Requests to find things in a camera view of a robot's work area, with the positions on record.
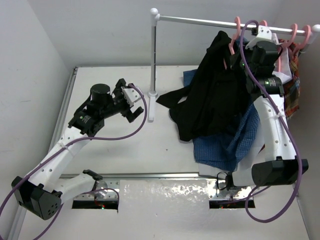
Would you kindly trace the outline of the black shirt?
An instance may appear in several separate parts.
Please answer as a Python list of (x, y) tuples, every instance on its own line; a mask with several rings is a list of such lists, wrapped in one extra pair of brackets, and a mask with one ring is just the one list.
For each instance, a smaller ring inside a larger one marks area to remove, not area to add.
[(189, 85), (162, 94), (157, 103), (169, 109), (181, 141), (226, 132), (249, 103), (246, 76), (230, 68), (231, 38), (219, 31), (207, 48)]

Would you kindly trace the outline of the pink hanger holding white shirt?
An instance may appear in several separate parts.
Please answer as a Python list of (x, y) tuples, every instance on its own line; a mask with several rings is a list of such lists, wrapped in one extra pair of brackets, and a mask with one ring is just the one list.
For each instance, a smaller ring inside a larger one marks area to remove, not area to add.
[(229, 68), (230, 56), (235, 54), (234, 43), (241, 34), (241, 19), (239, 16), (235, 17), (233, 28), (236, 29), (236, 32), (231, 37), (230, 43), (228, 44), (228, 50), (223, 52), (223, 64), (225, 69)]

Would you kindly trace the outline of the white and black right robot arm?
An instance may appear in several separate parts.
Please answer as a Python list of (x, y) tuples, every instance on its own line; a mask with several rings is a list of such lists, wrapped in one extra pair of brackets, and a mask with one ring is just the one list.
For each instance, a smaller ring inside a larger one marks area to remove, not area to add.
[(285, 130), (285, 92), (282, 81), (273, 71), (280, 53), (279, 45), (259, 41), (253, 47), (243, 49), (232, 58), (234, 68), (243, 68), (246, 88), (252, 97), (260, 120), (265, 146), (265, 161), (253, 164), (246, 170), (227, 173), (225, 189), (240, 187), (291, 185), (298, 178), (297, 154)]

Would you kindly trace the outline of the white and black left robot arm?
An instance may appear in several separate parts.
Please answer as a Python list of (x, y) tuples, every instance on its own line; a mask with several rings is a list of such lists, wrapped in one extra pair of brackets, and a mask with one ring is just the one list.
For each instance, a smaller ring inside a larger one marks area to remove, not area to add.
[(121, 78), (113, 90), (104, 83), (94, 84), (88, 98), (75, 110), (60, 139), (37, 167), (25, 177), (16, 176), (11, 183), (17, 203), (43, 220), (54, 216), (66, 201), (90, 192), (103, 178), (86, 169), (74, 178), (59, 183), (65, 168), (104, 127), (105, 119), (120, 114), (132, 123), (145, 107), (132, 107), (144, 100), (141, 90)]

